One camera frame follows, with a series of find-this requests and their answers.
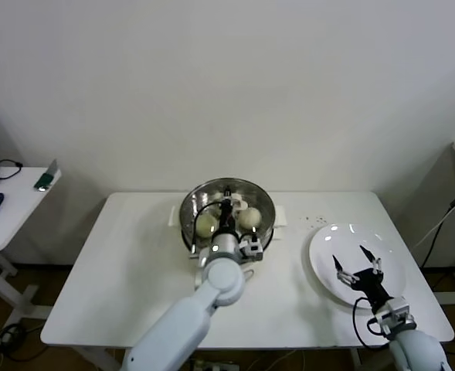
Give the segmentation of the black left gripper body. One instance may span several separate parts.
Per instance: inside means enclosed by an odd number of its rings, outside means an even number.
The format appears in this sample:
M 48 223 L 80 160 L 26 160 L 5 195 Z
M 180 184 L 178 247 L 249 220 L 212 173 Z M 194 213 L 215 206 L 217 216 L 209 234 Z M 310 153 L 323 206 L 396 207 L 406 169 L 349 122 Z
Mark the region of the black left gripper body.
M 233 216 L 233 206 L 230 201 L 222 201 L 219 205 L 220 217 L 218 233 L 236 234 L 236 221 Z

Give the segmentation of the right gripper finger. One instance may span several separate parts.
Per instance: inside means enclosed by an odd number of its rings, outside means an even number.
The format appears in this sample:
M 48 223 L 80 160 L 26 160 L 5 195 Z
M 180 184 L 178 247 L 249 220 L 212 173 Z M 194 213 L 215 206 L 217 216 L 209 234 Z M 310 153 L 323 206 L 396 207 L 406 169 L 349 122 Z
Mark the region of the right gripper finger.
M 351 287 L 353 284 L 357 284 L 360 281 L 360 278 L 357 275 L 351 274 L 343 269 L 342 265 L 335 255 L 333 255 L 332 258 L 334 261 L 335 269 L 337 271 L 337 279 L 340 282 L 348 287 Z
M 368 259 L 368 261 L 372 264 L 372 268 L 360 271 L 359 272 L 360 275 L 361 276 L 365 276 L 365 275 L 373 274 L 373 275 L 381 275 L 382 276 L 383 275 L 382 259 L 380 257 L 376 257 L 373 254 L 373 252 L 371 252 L 370 250 L 366 249 L 362 245 L 360 245 L 359 247 L 360 247 L 361 251 L 363 252 L 363 254 L 366 256 L 366 258 Z

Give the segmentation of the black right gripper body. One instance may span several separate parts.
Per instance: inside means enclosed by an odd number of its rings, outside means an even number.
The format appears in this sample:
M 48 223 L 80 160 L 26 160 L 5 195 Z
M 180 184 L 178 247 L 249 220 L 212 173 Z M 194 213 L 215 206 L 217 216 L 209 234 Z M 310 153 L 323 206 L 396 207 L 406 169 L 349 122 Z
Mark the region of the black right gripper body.
M 365 269 L 354 273 L 358 280 L 352 284 L 352 289 L 365 294 L 372 309 L 380 309 L 392 299 L 387 290 L 382 286 L 384 274 L 382 271 Z

